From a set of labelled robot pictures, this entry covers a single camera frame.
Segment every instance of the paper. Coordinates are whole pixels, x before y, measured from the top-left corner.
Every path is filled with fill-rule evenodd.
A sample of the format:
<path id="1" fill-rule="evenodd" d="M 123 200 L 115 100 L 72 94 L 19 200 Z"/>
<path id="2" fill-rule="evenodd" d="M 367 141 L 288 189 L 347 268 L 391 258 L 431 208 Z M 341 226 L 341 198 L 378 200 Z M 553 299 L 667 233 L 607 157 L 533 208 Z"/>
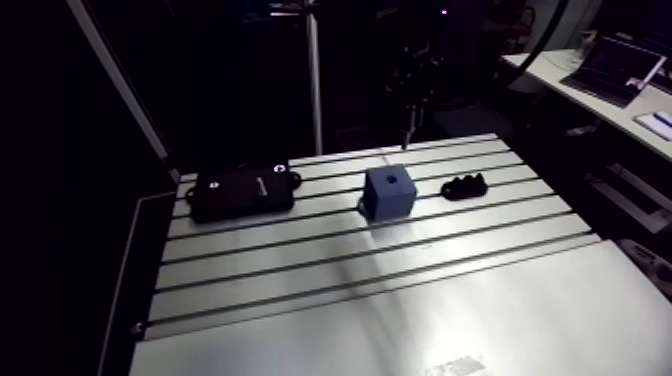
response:
<path id="1" fill-rule="evenodd" d="M 669 114 L 665 112 L 657 114 L 672 122 L 672 116 Z M 656 119 L 653 113 L 636 116 L 634 120 L 665 140 L 672 140 L 672 127 Z"/>

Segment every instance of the blue cube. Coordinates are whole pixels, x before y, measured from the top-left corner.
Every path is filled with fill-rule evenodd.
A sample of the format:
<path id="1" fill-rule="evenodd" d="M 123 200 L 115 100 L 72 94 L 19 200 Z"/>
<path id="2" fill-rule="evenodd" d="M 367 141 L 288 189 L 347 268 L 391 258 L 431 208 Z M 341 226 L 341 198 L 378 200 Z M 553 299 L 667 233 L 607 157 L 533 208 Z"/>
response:
<path id="1" fill-rule="evenodd" d="M 402 165 L 366 170 L 362 204 L 372 221 L 407 217 L 418 190 Z"/>

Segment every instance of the metal table surface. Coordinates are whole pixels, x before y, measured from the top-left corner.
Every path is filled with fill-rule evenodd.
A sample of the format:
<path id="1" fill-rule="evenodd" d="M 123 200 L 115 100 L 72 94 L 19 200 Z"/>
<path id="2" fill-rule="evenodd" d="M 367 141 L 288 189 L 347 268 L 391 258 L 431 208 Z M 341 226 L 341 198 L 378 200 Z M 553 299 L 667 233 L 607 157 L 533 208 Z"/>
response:
<path id="1" fill-rule="evenodd" d="M 397 163 L 413 211 L 369 224 L 363 171 Z M 669 302 L 495 135 L 290 165 L 290 212 L 199 226 L 183 176 L 132 375 L 672 374 Z"/>

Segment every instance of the black case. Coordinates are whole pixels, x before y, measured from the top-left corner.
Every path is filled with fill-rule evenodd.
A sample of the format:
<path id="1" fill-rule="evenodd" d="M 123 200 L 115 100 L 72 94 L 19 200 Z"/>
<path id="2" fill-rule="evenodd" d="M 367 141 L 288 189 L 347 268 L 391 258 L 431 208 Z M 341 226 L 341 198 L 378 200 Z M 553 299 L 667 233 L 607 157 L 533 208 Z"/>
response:
<path id="1" fill-rule="evenodd" d="M 191 217 L 194 222 L 205 223 L 290 210 L 294 206 L 295 179 L 287 162 L 199 173 L 196 186 L 186 195 Z"/>

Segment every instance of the vertical rod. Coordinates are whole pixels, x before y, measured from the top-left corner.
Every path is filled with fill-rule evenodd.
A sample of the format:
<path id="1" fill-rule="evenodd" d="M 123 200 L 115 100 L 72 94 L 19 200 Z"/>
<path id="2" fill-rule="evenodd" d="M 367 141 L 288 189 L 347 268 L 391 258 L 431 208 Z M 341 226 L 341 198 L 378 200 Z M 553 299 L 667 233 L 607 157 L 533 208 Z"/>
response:
<path id="1" fill-rule="evenodd" d="M 161 161 L 166 164 L 166 167 L 168 167 L 168 173 L 170 174 L 170 177 L 173 179 L 175 184 L 179 184 L 179 172 L 175 168 L 168 165 L 168 151 L 166 150 L 166 147 L 163 145 L 163 142 L 161 142 L 161 138 L 156 133 L 154 127 L 152 127 L 149 118 L 142 109 L 142 106 L 135 97 L 131 87 L 128 85 L 128 82 L 126 82 L 126 78 L 121 73 L 119 66 L 112 57 L 110 50 L 107 48 L 105 41 L 98 32 L 98 29 L 91 19 L 91 15 L 86 9 L 83 0 L 68 0 L 68 5 L 70 6 L 70 10 L 72 11 L 73 15 L 77 19 L 77 23 L 79 23 L 79 26 L 82 28 L 86 39 L 88 39 L 89 44 L 91 44 L 91 47 L 96 53 L 96 56 L 98 56 L 98 60 L 100 60 L 100 63 L 103 65 L 105 72 L 107 72 L 107 75 L 110 77 L 110 80 L 112 80 L 112 83 L 119 92 L 119 95 L 121 95 L 124 103 L 126 103 L 126 106 L 131 111 L 135 121 L 138 122 L 142 133 L 145 135 L 145 138 L 147 138 L 149 144 L 152 146 L 152 149 L 154 149 L 156 155 L 159 156 L 159 159 L 161 159 Z"/>
<path id="2" fill-rule="evenodd" d="M 322 98 L 320 95 L 320 52 L 317 41 L 317 20 L 310 13 L 306 19 L 308 34 L 308 66 L 310 69 L 310 92 L 313 105 L 313 136 L 315 138 L 315 155 L 324 154 L 322 145 Z"/>

